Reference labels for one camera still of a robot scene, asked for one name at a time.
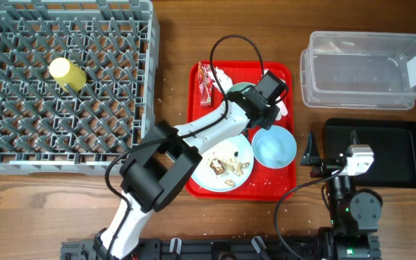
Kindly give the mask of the white plastic fork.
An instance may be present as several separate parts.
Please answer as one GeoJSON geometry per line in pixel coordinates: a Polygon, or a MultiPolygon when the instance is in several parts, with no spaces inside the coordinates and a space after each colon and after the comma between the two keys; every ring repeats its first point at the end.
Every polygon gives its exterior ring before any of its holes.
{"type": "Polygon", "coordinates": [[[277,107],[279,108],[279,115],[276,117],[276,120],[280,120],[282,117],[285,117],[288,115],[288,109],[284,103],[284,101],[280,101],[277,104],[277,107]]]}

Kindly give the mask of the light blue bowl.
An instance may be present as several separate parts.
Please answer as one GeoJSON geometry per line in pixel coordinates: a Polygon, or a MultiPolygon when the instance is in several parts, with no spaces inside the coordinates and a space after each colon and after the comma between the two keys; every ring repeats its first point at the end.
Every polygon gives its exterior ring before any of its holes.
{"type": "Polygon", "coordinates": [[[280,169],[290,165],[297,154],[294,136],[285,128],[273,125],[259,129],[251,141],[253,155],[266,168],[280,169]]]}

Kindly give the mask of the white napkin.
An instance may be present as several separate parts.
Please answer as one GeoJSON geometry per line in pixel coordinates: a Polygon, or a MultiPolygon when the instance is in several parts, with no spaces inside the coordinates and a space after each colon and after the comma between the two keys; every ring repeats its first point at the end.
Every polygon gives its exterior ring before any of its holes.
{"type": "Polygon", "coordinates": [[[216,81],[212,70],[209,70],[209,78],[212,80],[212,85],[217,90],[220,90],[220,87],[218,85],[218,83],[220,83],[224,92],[227,93],[229,89],[233,86],[232,79],[228,75],[226,75],[226,73],[222,69],[219,69],[218,67],[215,68],[215,74],[218,78],[218,81],[216,81]]]}

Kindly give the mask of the light blue plate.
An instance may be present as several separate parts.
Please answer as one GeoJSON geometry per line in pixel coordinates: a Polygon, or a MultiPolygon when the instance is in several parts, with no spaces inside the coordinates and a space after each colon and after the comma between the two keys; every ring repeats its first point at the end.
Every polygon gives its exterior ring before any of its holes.
{"type": "Polygon", "coordinates": [[[242,186],[254,167],[250,142],[240,134],[223,140],[202,155],[191,179],[203,189],[217,193],[242,186]]]}

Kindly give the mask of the red snack wrapper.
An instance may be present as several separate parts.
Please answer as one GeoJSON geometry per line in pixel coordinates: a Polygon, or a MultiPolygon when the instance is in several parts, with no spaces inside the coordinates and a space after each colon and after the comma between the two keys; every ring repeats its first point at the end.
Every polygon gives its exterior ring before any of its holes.
{"type": "Polygon", "coordinates": [[[197,79],[200,92],[200,106],[209,107],[212,105],[212,85],[213,80],[210,77],[211,69],[208,64],[198,63],[197,79]]]}

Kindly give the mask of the yellow plastic cup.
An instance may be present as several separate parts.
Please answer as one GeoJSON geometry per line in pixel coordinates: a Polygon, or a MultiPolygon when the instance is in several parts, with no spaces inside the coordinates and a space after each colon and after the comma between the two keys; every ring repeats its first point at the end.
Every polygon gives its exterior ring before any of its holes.
{"type": "Polygon", "coordinates": [[[50,63],[48,70],[59,86],[66,92],[68,92],[67,85],[72,90],[79,92],[87,81],[85,71],[66,58],[55,58],[50,63]]]}

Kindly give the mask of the green bowl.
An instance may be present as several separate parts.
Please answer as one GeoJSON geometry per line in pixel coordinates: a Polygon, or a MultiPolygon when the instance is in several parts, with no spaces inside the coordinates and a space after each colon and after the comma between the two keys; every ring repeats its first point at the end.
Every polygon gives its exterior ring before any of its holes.
{"type": "Polygon", "coordinates": [[[232,92],[245,92],[253,87],[255,87],[255,85],[250,82],[236,83],[232,87],[229,88],[229,90],[227,91],[227,95],[232,92]]]}

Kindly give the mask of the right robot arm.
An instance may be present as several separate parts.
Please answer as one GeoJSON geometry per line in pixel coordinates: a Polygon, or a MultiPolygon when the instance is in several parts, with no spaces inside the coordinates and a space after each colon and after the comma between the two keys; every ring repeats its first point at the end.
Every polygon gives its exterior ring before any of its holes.
{"type": "Polygon", "coordinates": [[[331,225],[318,229],[311,255],[314,259],[380,259],[378,231],[383,199],[369,188],[356,189],[355,178],[366,173],[374,162],[367,144],[353,143],[334,159],[322,159],[312,133],[300,161],[310,166],[310,176],[324,182],[324,198],[331,225]]]}

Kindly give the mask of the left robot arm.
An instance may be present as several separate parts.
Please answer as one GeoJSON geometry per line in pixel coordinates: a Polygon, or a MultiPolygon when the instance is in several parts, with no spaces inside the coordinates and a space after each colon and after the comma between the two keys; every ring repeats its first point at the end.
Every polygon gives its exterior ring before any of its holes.
{"type": "Polygon", "coordinates": [[[121,190],[111,190],[121,203],[110,226],[94,238],[98,256],[126,258],[151,216],[186,185],[203,153],[245,129],[270,129],[283,96],[253,88],[229,91],[220,106],[191,123],[170,126],[161,121],[153,126],[138,146],[121,155],[125,160],[119,169],[121,190]]]}

